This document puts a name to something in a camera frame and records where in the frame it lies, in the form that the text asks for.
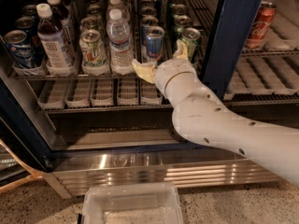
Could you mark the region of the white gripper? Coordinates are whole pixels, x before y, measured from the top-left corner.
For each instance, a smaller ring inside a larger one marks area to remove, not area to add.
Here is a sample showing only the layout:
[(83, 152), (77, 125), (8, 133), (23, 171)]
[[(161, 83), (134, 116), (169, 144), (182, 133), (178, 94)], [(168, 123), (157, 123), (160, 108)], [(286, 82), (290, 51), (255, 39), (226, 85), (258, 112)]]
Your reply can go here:
[(177, 40), (177, 50), (173, 57), (175, 59), (163, 62), (158, 67), (156, 62), (140, 63), (136, 59), (132, 60), (132, 65), (140, 78), (150, 84), (155, 83), (157, 89), (165, 95), (166, 86), (173, 77), (183, 73), (196, 74), (192, 64), (187, 60), (187, 45), (180, 39)]

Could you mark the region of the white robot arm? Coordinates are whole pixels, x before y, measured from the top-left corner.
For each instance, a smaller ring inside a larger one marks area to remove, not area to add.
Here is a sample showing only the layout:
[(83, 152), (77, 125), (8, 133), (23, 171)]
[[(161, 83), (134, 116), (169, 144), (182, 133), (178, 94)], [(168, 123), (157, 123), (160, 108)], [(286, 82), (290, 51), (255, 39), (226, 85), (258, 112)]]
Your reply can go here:
[(173, 107), (173, 126), (181, 137), (240, 154), (299, 186), (299, 131), (247, 119), (228, 109), (197, 77), (183, 42), (178, 42), (170, 60), (133, 60), (132, 66), (168, 99)]

